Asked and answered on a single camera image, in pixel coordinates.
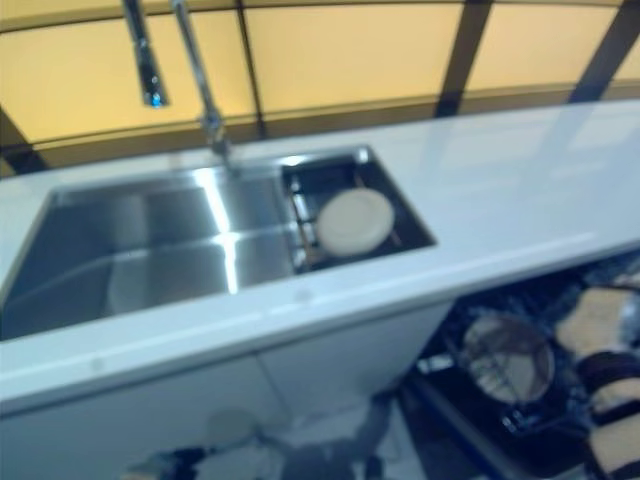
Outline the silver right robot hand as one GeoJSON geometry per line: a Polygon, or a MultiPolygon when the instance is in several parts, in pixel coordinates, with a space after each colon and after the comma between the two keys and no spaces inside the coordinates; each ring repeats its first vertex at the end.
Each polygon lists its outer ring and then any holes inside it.
{"type": "Polygon", "coordinates": [[[578,358],[599,352],[631,351],[639,330],[635,293],[621,288],[590,288],[555,329],[558,343],[578,358]]]}

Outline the dark left robot hand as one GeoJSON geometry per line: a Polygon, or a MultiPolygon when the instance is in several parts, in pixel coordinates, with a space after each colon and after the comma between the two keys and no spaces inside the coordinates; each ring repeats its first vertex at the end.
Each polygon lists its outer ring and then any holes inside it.
{"type": "Polygon", "coordinates": [[[197,466],[206,457],[206,450],[199,447],[157,453],[128,467],[121,479],[195,479],[197,466]]]}

